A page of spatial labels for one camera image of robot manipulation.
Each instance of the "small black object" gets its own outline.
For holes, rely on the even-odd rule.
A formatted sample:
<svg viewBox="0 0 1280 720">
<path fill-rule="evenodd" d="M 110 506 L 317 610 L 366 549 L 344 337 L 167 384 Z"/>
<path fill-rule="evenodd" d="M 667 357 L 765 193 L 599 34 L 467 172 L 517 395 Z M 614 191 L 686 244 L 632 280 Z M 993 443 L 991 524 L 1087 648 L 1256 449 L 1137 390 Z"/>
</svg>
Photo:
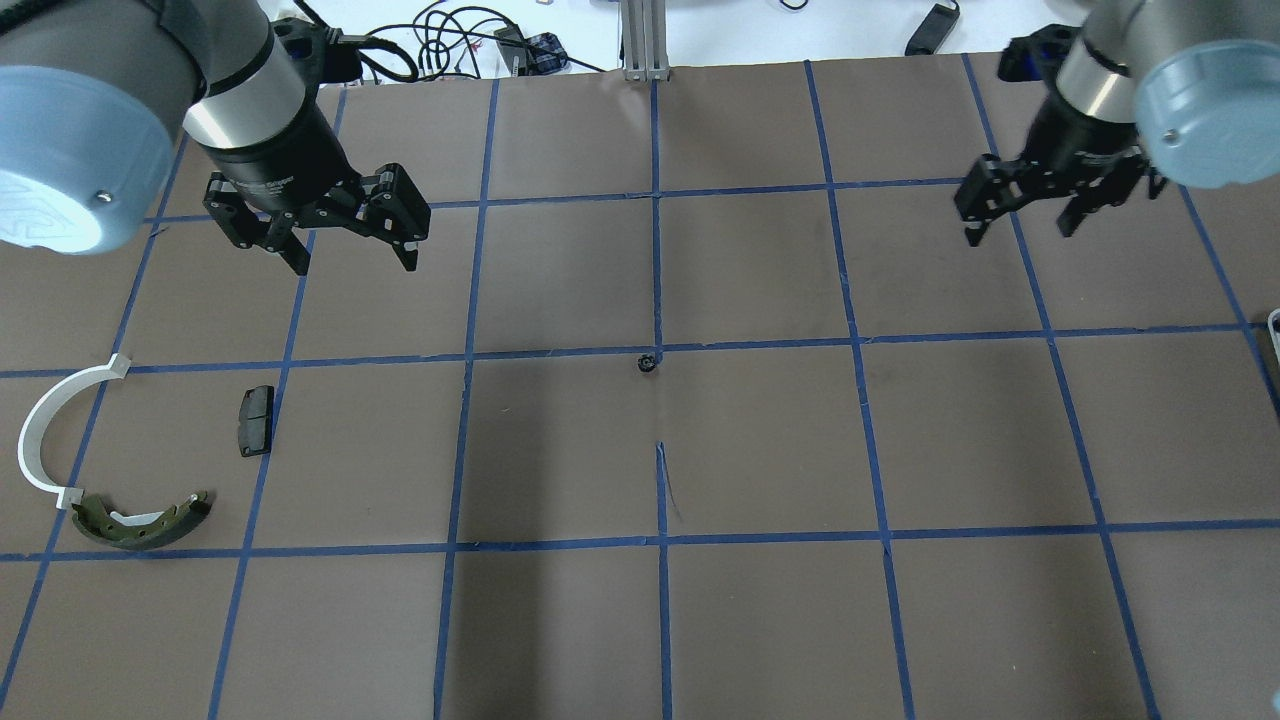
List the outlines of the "small black object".
<svg viewBox="0 0 1280 720">
<path fill-rule="evenodd" d="M 498 51 L 507 63 L 507 69 L 513 76 L 532 74 L 530 67 L 534 64 L 529 53 L 529 44 L 518 27 L 506 26 L 493 33 L 498 38 Z"/>
<path fill-rule="evenodd" d="M 532 63 L 529 65 L 530 74 L 549 76 L 568 67 L 568 53 L 552 32 L 530 37 L 529 54 L 532 55 Z"/>
<path fill-rule="evenodd" d="M 241 457 L 253 457 L 271 452 L 271 416 L 275 409 L 275 388 L 259 386 L 244 392 L 241 400 L 239 447 Z"/>
<path fill-rule="evenodd" d="M 920 23 L 920 27 L 915 28 L 915 35 L 906 42 L 906 54 L 932 55 L 937 53 L 959 20 L 959 5 L 955 8 L 933 5 L 929 14 L 924 17 L 924 22 Z"/>
</svg>

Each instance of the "black cable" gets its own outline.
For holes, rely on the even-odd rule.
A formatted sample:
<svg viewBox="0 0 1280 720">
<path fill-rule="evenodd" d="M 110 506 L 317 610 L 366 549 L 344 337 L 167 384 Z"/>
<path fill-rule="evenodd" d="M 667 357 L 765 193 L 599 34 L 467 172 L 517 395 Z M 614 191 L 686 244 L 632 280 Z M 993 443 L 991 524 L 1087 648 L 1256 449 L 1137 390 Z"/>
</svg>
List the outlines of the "black cable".
<svg viewBox="0 0 1280 720">
<path fill-rule="evenodd" d="M 422 8 L 421 10 L 419 10 L 417 14 L 413 15 L 413 23 L 421 22 L 422 18 L 428 13 L 430 13 L 433 8 L 435 8 L 436 5 L 442 5 L 442 4 L 444 4 L 444 0 L 435 0 L 434 3 L 431 3 L 430 5 L 428 5 L 426 8 Z M 425 36 L 420 36 L 416 29 L 413 31 L 413 37 L 417 38 L 419 42 L 426 42 L 426 37 Z"/>
<path fill-rule="evenodd" d="M 500 23 L 500 22 L 502 22 L 502 20 L 500 20 L 499 18 L 485 18 L 485 19 L 483 19 L 483 20 L 480 20 L 480 22 L 477 22 L 476 24 L 471 26 L 471 27 L 470 27 L 470 28 L 467 29 L 467 35 L 472 35 L 472 33 L 475 33 L 475 31 L 476 31 L 476 29 L 477 29 L 477 28 L 479 28 L 480 26 L 483 26 L 483 24 L 488 24 L 488 23 Z M 454 41 L 453 41 L 453 45 L 449 45 L 449 46 L 448 46 L 448 50 L 457 50 L 458 47 L 461 47 L 461 46 L 462 46 L 462 44 L 463 44 L 463 42 L 467 42 L 467 38 L 466 38 L 466 37 L 461 37 L 461 38 L 458 38 L 458 40 L 454 40 Z"/>
<path fill-rule="evenodd" d="M 320 27 L 329 27 L 329 23 L 324 22 L 324 18 L 320 17 L 320 13 L 316 13 L 311 9 L 311 5 L 307 5 L 307 0 L 293 0 L 293 4 L 297 5 L 298 9 L 302 10 L 302 14 L 306 15 L 312 23 Z"/>
<path fill-rule="evenodd" d="M 451 67 L 453 67 L 452 69 L 454 72 L 457 72 L 458 67 L 462 65 L 462 61 L 460 60 L 457 63 L 457 65 L 454 65 L 454 63 L 453 63 L 453 50 L 456 50 L 457 47 L 460 47 L 462 44 L 466 44 L 466 46 L 467 46 L 466 55 L 471 59 L 471 68 L 475 70 L 474 74 L 476 77 L 479 77 L 480 76 L 480 61 L 476 59 L 476 51 L 475 51 L 475 47 L 472 46 L 470 32 L 475 32 L 475 28 L 477 28 L 481 24 L 484 24 L 484 22 L 497 22 L 497 18 L 486 18 L 485 20 L 483 20 L 483 22 L 476 23 L 475 26 L 472 26 L 471 31 L 467 31 L 466 28 L 462 27 L 462 20 L 460 20 L 457 18 L 457 15 L 460 13 L 465 12 L 465 10 L 468 10 L 468 8 L 458 8 L 456 10 L 448 12 L 448 13 L 445 13 L 444 10 L 431 10 L 431 12 L 429 12 L 426 14 L 426 18 L 425 18 L 425 20 L 424 20 L 422 24 L 431 26 L 431 18 L 434 15 L 439 15 L 440 17 L 440 19 L 439 19 L 439 27 L 440 28 L 443 28 L 447 23 L 453 23 L 453 26 L 457 28 L 457 32 L 462 33 L 462 37 L 458 41 L 456 41 L 453 45 L 445 45 L 444 44 L 444 40 L 442 37 L 443 33 L 440 31 L 436 31 L 434 38 L 430 38 L 430 33 L 428 33 L 428 37 L 430 38 L 429 40 L 429 45 L 431 45 L 431 49 L 426 50 L 426 53 L 430 53 L 429 56 L 434 60 L 434 65 L 439 67 L 439 72 L 440 73 L 448 72 L 451 69 Z M 425 54 L 422 51 L 420 51 L 419 53 L 419 60 L 421 60 L 424 58 L 424 55 Z"/>
<path fill-rule="evenodd" d="M 489 13 L 490 15 L 500 19 L 502 22 L 507 23 L 508 26 L 511 26 L 511 27 L 513 27 L 516 29 L 520 29 L 520 23 L 517 23 L 516 20 L 508 18 L 507 15 L 503 15 L 502 13 L 499 13 L 498 10 L 494 10 L 493 8 L 481 8 L 480 5 L 463 5 L 461 8 L 453 8 L 452 10 L 448 12 L 448 14 L 449 15 L 457 15 L 460 13 L 466 13 L 466 12 Z M 443 13 L 443 10 L 436 10 L 436 13 Z"/>
<path fill-rule="evenodd" d="M 371 37 L 371 38 L 369 38 L 369 42 L 366 42 L 366 44 L 362 45 L 362 47 L 366 47 L 369 50 L 381 50 L 384 53 L 390 53 L 392 55 L 396 55 L 401 60 L 404 60 L 404 64 L 408 67 L 410 72 L 408 72 L 408 74 L 393 73 L 393 72 L 388 70 L 385 67 L 383 67 L 380 63 L 378 63 L 376 60 L 374 60 L 372 58 L 370 58 L 369 55 L 365 55 L 364 53 L 361 53 L 360 54 L 360 59 L 364 60 L 365 64 L 370 67 L 370 69 L 372 69 L 375 72 L 379 72 L 379 73 L 383 73 L 384 76 L 389 77 L 390 79 L 399 81 L 399 82 L 417 82 L 419 81 L 420 76 L 419 76 L 419 72 L 417 72 L 417 65 L 413 64 L 413 58 L 408 54 L 408 51 L 406 51 L 399 45 L 392 42 L 390 40 L 383 40 L 381 37 Z"/>
<path fill-rule="evenodd" d="M 442 78 L 442 77 L 465 77 L 467 79 L 481 79 L 480 76 L 474 76 L 471 73 L 436 73 L 436 74 L 431 76 L 431 79 Z"/>
<path fill-rule="evenodd" d="M 433 29 L 433 31 L 436 31 L 436 32 L 451 32 L 451 33 L 454 33 L 454 35 L 465 35 L 465 36 L 470 36 L 470 37 L 479 37 L 481 40 L 495 40 L 498 42 L 504 42 L 504 44 L 511 44 L 511 45 L 520 45 L 520 46 L 522 46 L 526 50 L 530 50 L 532 53 L 543 53 L 543 54 L 548 53 L 548 50 L 545 50 L 543 47 L 538 47 L 538 46 L 530 44 L 529 41 L 518 41 L 518 40 L 515 40 L 515 38 L 511 38 L 511 37 L 497 37 L 494 35 L 485 35 L 485 33 L 480 33 L 480 32 L 468 32 L 468 31 L 457 31 L 457 29 L 449 29 L 449 28 L 426 27 L 426 26 L 420 26 L 420 24 L 413 24 L 413 23 L 393 23 L 393 24 L 381 26 L 379 28 L 374 28 L 374 29 L 369 31 L 369 35 L 374 35 L 374 33 L 379 33 L 379 32 L 387 32 L 389 29 L 410 29 L 410 28 Z M 598 73 L 608 72 L 604 68 L 595 67 L 595 65 L 593 65 L 590 63 L 584 63 L 582 60 L 579 60 L 577 58 L 570 56 L 568 54 L 563 54 L 563 55 L 557 54 L 557 55 L 564 58 L 566 60 L 568 60 L 570 63 L 573 63 L 575 65 L 581 65 L 581 67 L 584 67 L 584 68 L 586 68 L 589 70 L 595 70 Z"/>
</svg>

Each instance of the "silver metal ring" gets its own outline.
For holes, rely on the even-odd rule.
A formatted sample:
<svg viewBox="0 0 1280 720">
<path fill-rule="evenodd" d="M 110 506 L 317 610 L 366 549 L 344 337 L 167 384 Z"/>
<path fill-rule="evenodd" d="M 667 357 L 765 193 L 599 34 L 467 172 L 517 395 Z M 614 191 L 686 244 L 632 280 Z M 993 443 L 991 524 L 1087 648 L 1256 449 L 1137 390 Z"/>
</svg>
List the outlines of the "silver metal ring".
<svg viewBox="0 0 1280 720">
<path fill-rule="evenodd" d="M 273 42 L 256 73 L 187 110 L 182 127 L 196 142 L 220 150 L 248 147 L 275 137 L 293 122 L 306 102 L 306 85 L 279 38 Z"/>
<path fill-rule="evenodd" d="M 1108 123 L 1134 122 L 1133 78 L 1114 73 L 1093 59 L 1080 40 L 1057 73 L 1057 91 L 1080 113 Z"/>
</svg>

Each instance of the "blue tape line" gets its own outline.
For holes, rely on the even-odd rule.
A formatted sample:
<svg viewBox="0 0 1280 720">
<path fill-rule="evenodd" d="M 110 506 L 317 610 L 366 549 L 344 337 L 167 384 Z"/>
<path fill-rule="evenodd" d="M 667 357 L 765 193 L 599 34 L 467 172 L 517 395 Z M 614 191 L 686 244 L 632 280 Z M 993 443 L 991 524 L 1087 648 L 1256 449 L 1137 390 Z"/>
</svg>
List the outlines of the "blue tape line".
<svg viewBox="0 0 1280 720">
<path fill-rule="evenodd" d="M 385 355 L 370 357 L 319 357 L 315 360 L 294 360 L 294 368 L 344 368 L 348 365 L 417 365 L 430 363 L 461 363 L 466 355 L 447 352 L 443 355 Z"/>
<path fill-rule="evenodd" d="M 1138 334 L 1196 334 L 1238 332 L 1239 325 L 1160 325 L 1155 328 L 1093 328 L 1079 331 L 1053 331 L 1053 337 L 1120 337 Z"/>
<path fill-rule="evenodd" d="M 236 370 L 279 370 L 284 364 L 275 360 L 248 363 L 191 363 L 186 365 L 134 365 L 131 375 L 164 375 L 169 373 L 227 373 Z"/>
<path fill-rule="evenodd" d="M 566 202 L 611 202 L 617 200 L 639 200 L 648 193 L 628 195 L 626 192 L 607 192 L 602 195 L 549 195 L 547 197 L 515 197 L 509 200 L 481 200 L 489 208 L 509 208 L 513 205 L 562 205 Z"/>
<path fill-rule="evenodd" d="M 658 544 L 653 536 L 625 536 L 616 538 L 573 538 L 518 542 L 460 542 L 456 552 L 550 552 L 561 550 L 599 550 L 603 547 L 646 547 Z"/>
<path fill-rule="evenodd" d="M 840 227 L 840 208 L 836 204 L 836 184 L 831 169 L 831 150 L 827 143 L 827 128 L 822 119 L 822 102 L 818 97 L 818 83 L 813 74 L 813 63 L 804 61 L 805 79 L 809 85 L 809 100 L 813 104 L 814 123 L 818 128 L 818 146 L 822 150 L 822 170 L 827 181 L 827 205 L 831 210 L 831 231 L 836 246 L 836 266 L 840 270 L 840 292 L 845 302 L 845 319 L 849 322 L 849 343 L 854 354 L 854 375 L 858 384 L 858 401 L 863 418 L 863 432 L 867 438 L 867 459 L 870 465 L 872 492 L 876 498 L 876 524 L 883 546 L 884 587 L 888 592 L 890 623 L 893 630 L 893 651 L 897 656 L 897 675 L 902 689 L 902 711 L 906 720 L 915 720 L 915 701 L 911 693 L 911 671 L 906 662 L 906 638 L 902 633 L 902 610 L 897 597 L 897 573 L 893 569 L 892 532 L 888 524 L 888 511 L 884 507 L 884 487 L 881 482 L 879 455 L 876 450 L 876 427 L 872 423 L 870 401 L 867 395 L 867 372 L 863 364 L 863 348 L 858 333 L 858 318 L 854 314 L 852 293 L 849 287 L 849 266 L 845 263 L 845 240 Z"/>
<path fill-rule="evenodd" d="M 818 192 L 823 190 L 827 190 L 824 183 L 765 184 L 755 187 L 717 187 L 705 190 L 664 190 L 660 191 L 660 195 L 662 197 L 713 197 L 717 195 L 773 195 L 778 192 Z"/>
<path fill-rule="evenodd" d="M 83 370 L 83 368 L 63 368 L 56 370 L 0 370 L 0 380 L 14 378 L 61 378 L 70 375 L 72 373 L 78 373 L 79 370 Z"/>
<path fill-rule="evenodd" d="M 334 114 L 333 131 L 334 135 L 342 132 L 342 118 L 347 110 L 347 90 L 343 88 L 342 94 L 338 96 L 338 110 Z M 315 254 L 316 243 L 316 231 L 307 233 L 307 252 Z M 289 368 L 293 360 L 293 347 L 297 342 L 298 334 L 298 322 L 302 318 L 302 301 L 307 292 L 307 277 L 302 275 L 298 278 L 297 290 L 293 293 L 293 311 L 289 315 L 289 331 L 284 338 L 284 357 L 280 363 L 280 378 L 276 383 L 275 389 L 275 407 L 271 420 L 271 432 L 280 423 L 280 410 L 284 406 L 284 393 L 289 384 Z M 271 454 L 262 456 L 257 470 L 257 482 L 253 484 L 253 500 L 250 503 L 248 519 L 244 523 L 244 539 L 241 543 L 239 561 L 236 565 L 236 582 L 232 585 L 232 597 L 227 607 L 227 624 L 223 628 L 223 642 L 218 652 L 218 666 L 214 671 L 214 687 L 210 692 L 209 698 L 209 720 L 218 719 L 218 710 L 221 706 L 223 700 L 223 683 L 227 679 L 227 662 L 230 657 L 232 639 L 236 635 L 236 621 L 239 618 L 239 603 L 244 592 L 244 577 L 248 571 L 248 562 L 252 557 L 253 548 L 253 536 L 257 532 L 257 516 L 262 506 L 262 493 L 266 488 L 268 473 L 271 468 Z"/>
<path fill-rule="evenodd" d="M 233 547 L 224 548 L 183 548 L 183 550 L 148 550 L 146 552 L 124 551 L 68 551 L 55 552 L 54 562 L 111 562 L 116 560 L 215 560 L 239 557 L 241 551 Z"/>
<path fill-rule="evenodd" d="M 1266 323 L 1253 323 L 1252 329 L 1266 329 Z M 1140 334 L 1196 334 L 1196 333 L 1226 333 L 1239 332 L 1235 324 L 1215 325 L 1166 325 L 1153 328 L 1082 328 L 1060 331 L 1055 329 L 1057 338 L 1069 337 L 1115 337 L 1115 336 L 1140 336 Z M 873 336 L 859 338 L 861 345 L 910 345 L 932 342 L 968 342 L 968 341 L 1006 341 L 1044 338 L 1044 331 L 1001 331 L 1001 332 L 973 332 L 973 333 L 929 333 L 929 334 L 896 334 Z M 796 340 L 741 340 L 723 342 L 682 342 L 663 345 L 666 352 L 700 352 L 718 350 L 781 350 L 788 347 L 844 347 L 850 343 L 846 337 L 815 337 Z M 529 357 L 575 357 L 582 355 L 632 355 L 650 350 L 644 345 L 622 345 L 605 347 L 557 347 L 540 350 L 502 350 L 492 352 L 476 352 L 476 361 L 492 360 L 520 360 Z M 291 360 L 291 368 L 340 368 L 348 365 L 412 365 L 422 363 L 462 363 L 466 355 L 461 352 L 447 352 L 442 355 L 380 355 L 380 356 L 355 356 L 355 357 L 315 357 L 307 360 Z M 283 365 L 278 360 L 248 360 L 234 363 L 192 363 L 174 365 L 134 365 L 129 369 L 132 374 L 165 374 L 165 373 L 216 373 L 236 370 L 276 370 Z M 74 368 L 56 369 L 29 369 L 29 370 L 0 370 L 0 380 L 14 378 L 61 378 L 77 372 Z"/>
<path fill-rule="evenodd" d="M 493 81 L 489 92 L 489 118 L 485 126 L 484 138 L 484 169 L 480 173 L 480 204 L 476 217 L 476 246 L 471 258 L 471 295 L 467 301 L 467 341 L 466 341 L 466 370 L 462 378 L 462 411 L 458 414 L 458 445 L 453 459 L 453 492 L 449 497 L 449 542 L 457 543 L 458 521 L 462 512 L 462 477 L 466 469 L 467 425 L 471 414 L 471 380 L 475 373 L 475 342 L 476 342 L 476 311 L 480 305 L 480 269 L 484 264 L 484 231 L 485 219 L 489 214 L 489 181 L 493 170 L 493 136 L 498 123 L 498 87 L 499 82 Z M 435 646 L 435 679 L 433 688 L 434 708 L 431 717 L 440 719 L 444 711 L 444 667 L 445 656 L 449 648 L 449 618 L 453 611 L 453 578 L 457 565 L 457 553 L 449 552 L 444 556 L 444 577 L 440 589 L 440 625 L 436 633 Z"/>
<path fill-rule="evenodd" d="M 1107 532 L 1140 533 L 1204 533 L 1226 530 L 1280 530 L 1280 518 L 1245 518 L 1228 520 L 1158 520 L 1144 523 L 1112 523 Z M 895 541 L 1020 538 L 1098 534 L 1098 525 L 996 525 L 989 528 L 915 528 L 892 532 Z M 564 550 L 599 550 L 607 547 L 654 547 L 680 544 L 777 544 L 817 542 L 879 542 L 879 530 L 813 530 L 783 533 L 710 533 L 687 536 L 621 536 L 602 538 L 567 538 L 522 542 L 429 542 L 399 544 L 255 547 L 251 557 L 330 557 L 348 555 L 435 555 L 447 552 L 550 552 Z M 64 551 L 52 552 L 50 562 L 97 562 L 115 560 L 206 560 L 239 557 L 238 548 L 155 550 L 147 552 Z M 44 553 L 0 553 L 0 564 L 40 562 Z"/>
<path fill-rule="evenodd" d="M 961 53 L 960 61 L 964 63 L 964 74 L 969 78 L 969 91 L 973 94 L 978 108 L 978 119 L 982 122 L 983 135 L 987 136 L 987 147 L 993 155 L 1000 155 L 1000 143 L 996 142 L 996 133 L 991 131 L 987 104 L 982 101 L 982 88 L 978 87 L 978 76 L 973 72 L 973 63 L 969 61 L 969 54 Z"/>
<path fill-rule="evenodd" d="M 904 181 L 858 181 L 832 183 L 836 190 L 865 190 L 872 187 L 918 187 L 929 184 L 960 184 L 964 178 L 920 178 Z"/>
<path fill-rule="evenodd" d="M 634 352 L 648 352 L 648 345 L 625 345 L 617 347 L 562 347 L 553 350 L 499 350 L 494 352 L 476 352 L 475 360 L 526 360 L 530 357 L 579 357 L 582 355 L 631 355 Z"/>
<path fill-rule="evenodd" d="M 1203 533 L 1208 530 L 1276 530 L 1280 518 L 1240 520 L 1171 520 L 1158 523 L 1115 523 L 1107 525 L 1112 533 Z"/>
<path fill-rule="evenodd" d="M 863 345 L 908 345 L 918 342 L 968 342 L 975 340 L 1028 340 L 1043 338 L 1043 331 L 1005 331 L 1005 332 L 979 332 L 979 333 L 931 333 L 931 334 L 899 334 L 864 337 L 859 342 Z"/>
<path fill-rule="evenodd" d="M 927 528 L 893 530 L 893 539 L 1023 538 L 1050 536 L 1089 536 L 1097 525 L 1028 525 L 998 528 Z"/>
<path fill-rule="evenodd" d="M 340 544 L 328 547 L 256 547 L 253 557 L 346 557 L 358 555 L 430 555 L 448 552 L 449 543 Z"/>
<path fill-rule="evenodd" d="M 451 202 L 431 202 L 434 210 L 451 210 L 453 208 L 479 208 L 480 202 L 476 200 L 454 200 Z"/>
<path fill-rule="evenodd" d="M 739 340 L 727 342 L 681 342 L 668 345 L 667 352 L 700 352 L 704 350 L 782 350 L 787 347 L 845 347 L 847 337 L 814 337 L 805 340 Z"/>
<path fill-rule="evenodd" d="M 987 106 L 982 99 L 982 90 L 978 87 L 978 78 L 973 72 L 973 64 L 969 61 L 969 55 L 961 55 L 964 61 L 965 74 L 969 78 L 969 88 L 973 91 L 973 99 L 978 108 L 978 115 L 982 118 L 983 132 L 987 135 L 987 142 L 991 146 L 991 152 L 1000 154 L 1000 149 L 996 145 L 995 135 L 991 132 L 991 122 L 987 118 Z M 1107 571 L 1111 574 L 1111 585 L 1115 591 L 1116 603 L 1120 610 L 1120 621 L 1124 625 L 1125 638 L 1129 642 L 1129 653 L 1133 656 L 1134 669 L 1138 674 L 1138 685 L 1142 688 L 1143 702 L 1147 706 L 1147 715 L 1149 717 L 1160 717 L 1160 708 L 1156 705 L 1156 694 L 1151 685 L 1151 676 L 1147 673 L 1147 661 L 1142 655 L 1142 644 L 1138 641 L 1138 629 L 1133 621 L 1133 612 L 1129 607 L 1129 596 L 1125 592 L 1124 579 L 1120 577 L 1120 564 L 1116 560 L 1115 547 L 1111 543 L 1111 534 L 1107 532 L 1107 519 L 1106 512 L 1102 510 L 1102 500 L 1098 496 L 1098 486 L 1093 477 L 1093 466 L 1089 462 L 1089 452 L 1084 445 L 1084 433 L 1080 429 L 1080 419 L 1075 413 L 1075 401 L 1071 397 L 1071 387 L 1066 379 L 1066 370 L 1062 366 L 1062 357 L 1057 348 L 1056 332 L 1053 331 L 1053 324 L 1050 320 L 1048 310 L 1044 306 L 1044 296 L 1041 292 L 1039 281 L 1036 277 L 1036 266 L 1032 263 L 1030 250 L 1027 245 L 1027 236 L 1023 233 L 1023 224 L 1018 218 L 1018 213 L 1010 213 L 1010 219 L 1014 225 L 1014 237 L 1018 240 L 1018 251 L 1023 259 L 1023 266 L 1027 269 L 1027 281 L 1030 283 L 1032 296 L 1036 299 L 1036 310 L 1039 313 L 1041 324 L 1044 329 L 1044 340 L 1048 345 L 1050 359 L 1053 363 L 1053 374 L 1057 377 L 1059 391 L 1062 395 L 1062 405 L 1066 409 L 1068 423 L 1071 427 L 1071 438 L 1075 442 L 1075 451 L 1080 459 L 1080 471 L 1084 475 L 1084 486 L 1089 493 L 1089 503 L 1093 507 L 1093 518 L 1097 523 L 1098 537 L 1102 541 L 1102 552 L 1107 561 Z"/>
<path fill-rule="evenodd" d="M 658 83 L 653 83 L 657 92 Z M 667 447 L 659 442 L 654 451 L 658 478 L 658 628 L 662 659 L 662 719 L 671 720 L 673 701 L 671 691 L 671 571 L 667 547 Z"/>
<path fill-rule="evenodd" d="M 662 145 L 658 126 L 658 83 L 649 83 L 649 146 L 650 146 L 650 181 L 653 183 L 653 352 L 658 364 L 662 364 Z"/>
<path fill-rule="evenodd" d="M 160 195 L 160 205 L 156 209 L 157 215 L 164 215 L 165 209 L 169 205 L 169 197 L 173 195 L 173 184 L 178 178 L 178 165 L 187 149 L 187 138 L 183 137 L 182 142 L 178 143 L 178 151 L 174 154 L 173 165 L 169 168 L 169 177 L 165 179 L 164 192 Z M 119 352 L 120 342 L 124 340 L 125 328 L 129 324 L 129 316 L 133 314 L 134 300 L 137 299 L 138 288 L 142 286 L 142 275 L 146 272 L 147 261 L 151 255 L 151 247 L 155 242 L 156 224 L 152 223 L 151 232 L 147 236 L 147 245 L 142 251 L 142 258 L 138 260 L 138 270 L 133 275 L 133 284 L 129 288 L 129 297 L 124 304 L 124 310 L 120 314 L 120 324 L 115 331 L 115 338 L 111 342 L 111 351 Z M 79 447 L 76 451 L 76 461 L 72 465 L 70 477 L 67 480 L 67 487 L 76 487 L 79 482 L 79 471 L 84 464 L 84 455 L 88 452 L 90 438 L 93 437 L 93 427 L 97 424 L 97 414 L 102 409 L 102 398 L 106 396 L 106 383 L 102 383 L 97 388 L 97 395 L 93 397 L 93 406 L 88 413 L 88 421 L 84 424 L 84 433 L 81 436 Z M 18 626 L 18 635 L 13 641 L 13 650 L 9 652 L 9 662 L 5 664 L 4 678 L 0 679 L 0 712 L 4 711 L 5 701 L 9 697 L 9 687 L 13 683 L 13 675 L 18 667 L 18 660 L 22 656 L 22 647 L 27 642 L 27 633 L 31 630 L 31 620 L 36 614 L 36 606 L 40 603 L 40 592 L 45 585 L 45 578 L 49 574 L 49 564 L 52 560 L 54 547 L 58 544 L 58 537 L 61 533 L 63 519 L 67 515 L 64 510 L 59 510 L 54 515 L 52 528 L 49 530 L 49 539 L 45 542 L 45 551 L 41 553 L 40 568 L 36 570 L 36 579 L 31 585 L 31 594 L 27 598 L 27 607 L 23 610 L 22 624 Z"/>
<path fill-rule="evenodd" d="M 1222 292 L 1226 293 L 1226 300 L 1231 304 L 1231 313 L 1235 314 L 1235 322 L 1239 323 L 1238 329 L 1244 333 L 1244 341 L 1249 345 L 1249 354 L 1253 355 L 1253 363 L 1258 366 L 1258 373 L 1262 375 L 1262 383 L 1267 388 L 1267 395 L 1271 396 L 1271 407 L 1276 415 L 1280 415 L 1280 392 L 1277 392 L 1276 384 L 1271 380 L 1271 373 L 1267 370 L 1262 347 L 1258 346 L 1258 338 L 1253 334 L 1253 325 L 1249 324 L 1249 319 L 1244 314 L 1244 307 L 1240 305 L 1240 299 L 1235 295 L 1231 281 L 1226 277 L 1226 266 L 1222 265 L 1222 260 L 1213 247 L 1213 240 L 1208 234 L 1208 228 L 1204 225 L 1199 210 L 1196 209 L 1192 193 L 1185 186 L 1178 186 L 1178 190 L 1183 193 L 1183 202 L 1187 204 L 1187 211 L 1192 215 L 1192 223 L 1196 224 L 1196 232 L 1199 233 L 1201 242 L 1204 245 L 1204 252 L 1208 254 L 1208 259 L 1213 264 L 1213 272 L 1217 273 L 1217 282 L 1222 284 Z"/>
<path fill-rule="evenodd" d="M 718 533 L 671 536 L 667 544 L 773 544 L 792 542 L 868 542 L 881 541 L 879 530 L 819 530 L 796 533 Z"/>
</svg>

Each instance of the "white semicircular bracket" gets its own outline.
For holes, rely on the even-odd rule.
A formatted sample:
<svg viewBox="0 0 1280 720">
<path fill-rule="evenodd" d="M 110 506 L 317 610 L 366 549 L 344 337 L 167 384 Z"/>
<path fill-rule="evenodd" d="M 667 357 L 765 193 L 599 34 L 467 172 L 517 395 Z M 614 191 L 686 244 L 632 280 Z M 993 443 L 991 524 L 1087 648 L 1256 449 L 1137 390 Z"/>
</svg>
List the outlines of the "white semicircular bracket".
<svg viewBox="0 0 1280 720">
<path fill-rule="evenodd" d="M 81 488 L 63 487 L 49 478 L 45 462 L 41 459 L 41 446 L 45 443 L 45 430 L 54 415 L 67 405 L 70 398 L 99 383 L 118 380 L 129 372 L 131 360 L 119 352 L 111 355 L 106 365 L 86 368 L 73 375 L 68 375 L 61 382 L 49 388 L 36 406 L 27 415 L 27 421 L 22 424 L 18 434 L 18 466 L 27 480 L 38 489 L 51 492 L 58 496 L 55 505 L 59 510 L 69 510 L 72 505 L 79 503 L 84 497 Z"/>
<path fill-rule="evenodd" d="M 1271 345 L 1276 348 L 1276 363 L 1280 363 L 1280 310 L 1267 318 L 1267 332 L 1271 333 Z"/>
</svg>

